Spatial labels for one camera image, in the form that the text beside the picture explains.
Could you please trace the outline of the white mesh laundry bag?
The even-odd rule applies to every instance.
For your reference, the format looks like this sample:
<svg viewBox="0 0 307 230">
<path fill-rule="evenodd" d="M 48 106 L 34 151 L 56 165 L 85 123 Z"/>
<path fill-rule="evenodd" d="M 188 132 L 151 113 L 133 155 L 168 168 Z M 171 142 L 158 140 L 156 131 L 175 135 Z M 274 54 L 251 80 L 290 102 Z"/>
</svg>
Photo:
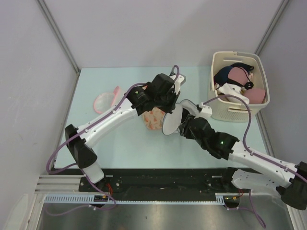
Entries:
<svg viewBox="0 0 307 230">
<path fill-rule="evenodd" d="M 162 122 L 162 133 L 169 136 L 177 132 L 181 123 L 183 123 L 188 115 L 196 116 L 199 113 L 197 105 L 189 99 L 184 99 L 175 104 L 172 113 L 166 113 Z"/>
</svg>

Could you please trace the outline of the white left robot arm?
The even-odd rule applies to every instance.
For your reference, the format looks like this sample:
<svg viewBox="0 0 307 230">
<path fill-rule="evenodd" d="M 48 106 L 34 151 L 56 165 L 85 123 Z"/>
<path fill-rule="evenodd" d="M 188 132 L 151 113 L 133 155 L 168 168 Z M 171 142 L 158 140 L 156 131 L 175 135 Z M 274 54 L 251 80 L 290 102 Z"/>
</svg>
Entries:
<svg viewBox="0 0 307 230">
<path fill-rule="evenodd" d="M 106 186 L 105 175 L 93 151 L 97 142 L 110 131 L 144 112 L 159 108 L 172 113 L 186 78 L 180 74 L 155 76 L 152 82 L 132 85 L 120 101 L 85 125 L 65 128 L 66 146 L 78 167 L 89 179 L 89 186 L 102 191 Z"/>
</svg>

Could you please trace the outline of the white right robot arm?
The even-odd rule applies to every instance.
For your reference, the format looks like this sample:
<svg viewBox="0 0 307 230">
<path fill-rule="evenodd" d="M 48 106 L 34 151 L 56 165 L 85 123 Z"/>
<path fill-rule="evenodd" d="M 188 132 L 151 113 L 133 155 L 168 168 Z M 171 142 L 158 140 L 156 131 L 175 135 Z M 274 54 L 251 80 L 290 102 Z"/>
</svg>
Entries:
<svg viewBox="0 0 307 230">
<path fill-rule="evenodd" d="M 262 154 L 249 148 L 238 138 L 216 132 L 202 117 L 188 115 L 180 119 L 179 133 L 195 140 L 199 146 L 217 159 L 241 163 L 267 176 L 287 205 L 298 210 L 307 208 L 307 164 L 293 164 Z"/>
</svg>

